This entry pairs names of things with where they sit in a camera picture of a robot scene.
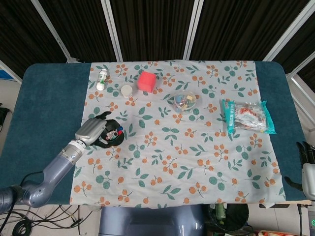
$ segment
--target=table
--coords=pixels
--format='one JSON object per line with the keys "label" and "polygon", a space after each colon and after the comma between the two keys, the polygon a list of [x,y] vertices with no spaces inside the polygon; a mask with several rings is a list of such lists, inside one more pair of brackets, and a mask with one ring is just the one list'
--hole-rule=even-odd
{"label": "table", "polygon": [[[35,64],[26,71],[0,158],[0,177],[6,180],[0,187],[19,183],[27,173],[44,169],[73,138],[81,125],[90,66],[89,63]],[[271,136],[271,141],[282,176],[301,182],[295,142],[304,140],[304,135],[284,71],[275,62],[256,62],[256,72],[261,99],[268,100],[277,127],[278,134]],[[68,203],[73,171],[57,186],[50,204]],[[285,181],[283,185],[287,200],[305,198]]]}

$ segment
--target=red sponge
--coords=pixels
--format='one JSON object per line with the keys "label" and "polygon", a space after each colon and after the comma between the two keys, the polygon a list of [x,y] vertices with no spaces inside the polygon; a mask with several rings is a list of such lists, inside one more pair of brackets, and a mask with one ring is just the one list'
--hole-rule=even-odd
{"label": "red sponge", "polygon": [[142,71],[138,79],[138,88],[142,91],[152,92],[156,84],[156,75],[146,71]]}

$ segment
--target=small white bottle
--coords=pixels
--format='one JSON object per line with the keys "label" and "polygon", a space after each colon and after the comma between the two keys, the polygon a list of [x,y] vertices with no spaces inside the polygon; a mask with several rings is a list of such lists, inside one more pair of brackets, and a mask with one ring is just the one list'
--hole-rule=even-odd
{"label": "small white bottle", "polygon": [[98,80],[96,84],[96,89],[99,91],[103,91],[105,89],[105,80],[107,78],[107,70],[102,69],[98,74]]}

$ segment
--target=tablecloth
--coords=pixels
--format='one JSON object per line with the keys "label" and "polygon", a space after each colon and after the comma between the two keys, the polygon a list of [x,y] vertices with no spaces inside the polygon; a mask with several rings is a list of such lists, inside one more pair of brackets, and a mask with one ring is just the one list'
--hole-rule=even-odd
{"label": "tablecloth", "polygon": [[[97,91],[102,68],[110,76],[105,91]],[[136,89],[143,70],[157,75],[152,94]],[[120,94],[124,84],[133,86],[129,100]],[[160,208],[285,199],[269,135],[228,134],[221,112],[223,98],[260,100],[253,61],[92,63],[87,89],[82,122],[110,110],[126,139],[112,149],[87,148],[76,164],[72,204]],[[184,116],[172,108],[182,89],[197,98]]]}

